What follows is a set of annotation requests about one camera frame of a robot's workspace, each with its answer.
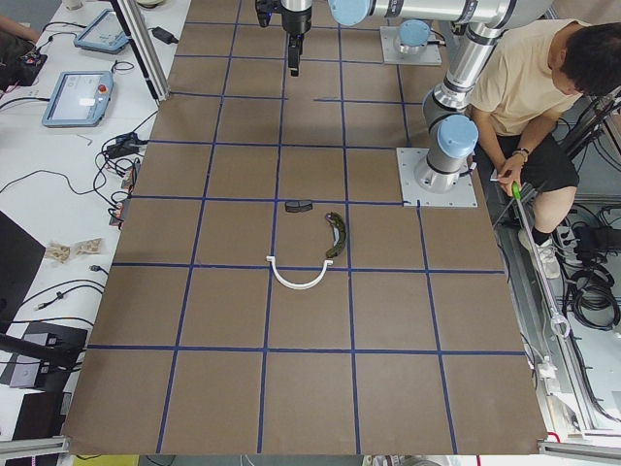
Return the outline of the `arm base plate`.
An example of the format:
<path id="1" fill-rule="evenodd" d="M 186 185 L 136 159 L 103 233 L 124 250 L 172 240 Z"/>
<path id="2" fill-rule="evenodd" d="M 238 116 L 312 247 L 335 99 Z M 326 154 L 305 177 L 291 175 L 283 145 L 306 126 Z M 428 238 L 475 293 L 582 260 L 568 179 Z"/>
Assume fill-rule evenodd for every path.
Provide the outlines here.
<path id="1" fill-rule="evenodd" d="M 384 64 L 440 66 L 441 54 L 439 45 L 432 36 L 424 45 L 408 46 L 401 40 L 397 26 L 381 26 L 379 28 L 382 56 Z"/>
<path id="2" fill-rule="evenodd" d="M 425 148 L 397 148 L 397 165 L 405 207 L 476 208 L 467 159 L 460 160 L 452 174 L 435 172 L 428 164 Z"/>

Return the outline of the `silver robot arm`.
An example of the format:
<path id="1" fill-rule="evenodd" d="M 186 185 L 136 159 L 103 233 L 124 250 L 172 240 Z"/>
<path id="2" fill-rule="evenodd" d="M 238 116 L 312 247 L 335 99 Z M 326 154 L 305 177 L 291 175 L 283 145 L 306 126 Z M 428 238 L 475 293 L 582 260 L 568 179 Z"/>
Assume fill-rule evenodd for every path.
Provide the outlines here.
<path id="1" fill-rule="evenodd" d="M 401 54 L 414 55 L 421 53 L 428 44 L 431 35 L 430 26 L 419 19 L 408 19 L 398 28 L 396 49 Z"/>
<path id="2" fill-rule="evenodd" d="M 414 169 L 422 188 L 445 193 L 461 174 L 462 164 L 474 153 L 478 130 L 463 115 L 470 94 L 494 47 L 508 29 L 525 26 L 540 18 L 550 1 L 330 1 L 334 20 L 346 26 L 366 17 L 448 20 L 466 26 L 455 60 L 442 83 L 423 104 L 431 146 Z"/>

